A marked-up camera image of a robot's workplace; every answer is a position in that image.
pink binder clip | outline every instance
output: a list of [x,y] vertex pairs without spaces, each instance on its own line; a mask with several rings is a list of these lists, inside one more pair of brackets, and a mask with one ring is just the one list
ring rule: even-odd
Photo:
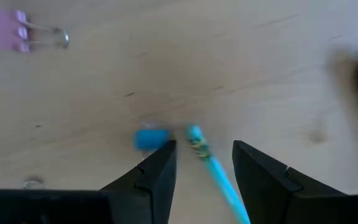
[[[53,34],[53,40],[31,40],[29,31],[38,30]],[[27,21],[25,12],[0,9],[0,48],[30,52],[32,45],[50,45],[66,49],[69,37],[65,29],[43,27]]]

binder clip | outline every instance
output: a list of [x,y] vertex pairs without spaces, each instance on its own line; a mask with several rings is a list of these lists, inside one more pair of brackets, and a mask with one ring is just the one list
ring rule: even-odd
[[[48,32],[48,40],[32,40],[31,30]],[[25,12],[0,9],[0,48],[18,52],[30,52],[34,45],[53,46],[66,49],[69,37],[65,29],[38,26],[27,21]]]

light wood surface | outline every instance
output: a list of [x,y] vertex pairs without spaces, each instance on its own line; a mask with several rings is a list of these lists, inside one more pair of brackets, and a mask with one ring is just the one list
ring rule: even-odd
[[0,0],[69,30],[0,50],[0,188],[99,189],[140,162],[142,123],[179,140],[170,223],[235,223],[181,133],[198,123],[233,184],[232,141],[358,194],[358,0]]

